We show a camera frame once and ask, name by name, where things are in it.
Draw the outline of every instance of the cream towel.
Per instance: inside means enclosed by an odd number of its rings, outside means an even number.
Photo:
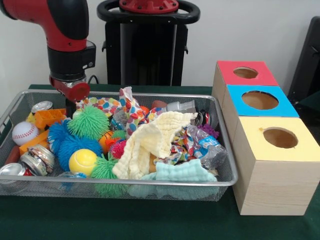
[[[112,172],[118,179],[140,179],[149,174],[150,154],[161,159],[169,157],[176,133],[196,117],[197,113],[169,111],[141,125],[127,140],[124,154]]]

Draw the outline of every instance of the yellow tennis ball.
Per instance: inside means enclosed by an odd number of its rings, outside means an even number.
[[[97,155],[89,149],[80,149],[69,159],[69,168],[72,173],[83,173],[89,177],[96,166]]]

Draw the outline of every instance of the table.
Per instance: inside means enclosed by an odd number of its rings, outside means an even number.
[[[132,89],[211,94],[211,87]],[[93,84],[91,90],[117,92],[119,86]],[[0,226],[1,239],[23,240],[319,240],[320,187],[304,216],[240,216],[231,187],[219,202],[0,196]]]

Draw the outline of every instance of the light blue washcloth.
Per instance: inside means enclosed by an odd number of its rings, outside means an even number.
[[[185,162],[181,165],[171,165],[158,162],[156,172],[145,175],[141,180],[176,181],[176,182],[217,182],[216,177],[204,169],[199,159]],[[171,196],[181,200],[195,200],[218,193],[218,187],[207,186],[161,186],[133,185],[128,193],[137,198],[145,198],[156,194],[158,198]]]

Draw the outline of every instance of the metal wire basket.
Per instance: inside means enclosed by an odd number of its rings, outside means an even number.
[[[112,97],[117,92],[91,92],[91,97]],[[116,199],[162,199],[218,201],[238,179],[235,160],[231,150],[224,119],[219,103],[212,96],[182,94],[135,93],[137,101],[151,107],[154,100],[166,103],[195,100],[199,110],[206,110],[211,116],[211,126],[221,132],[219,142],[225,146],[228,159],[220,166],[218,182],[175,182],[123,179],[93,179],[58,177],[63,170],[56,160],[53,172],[48,176],[0,175],[0,195],[68,198],[116,198]],[[12,140],[13,126],[24,121],[36,103],[51,101],[56,109],[65,107],[64,97],[54,90],[27,90],[18,94],[0,119],[0,167],[2,167],[15,146]]]

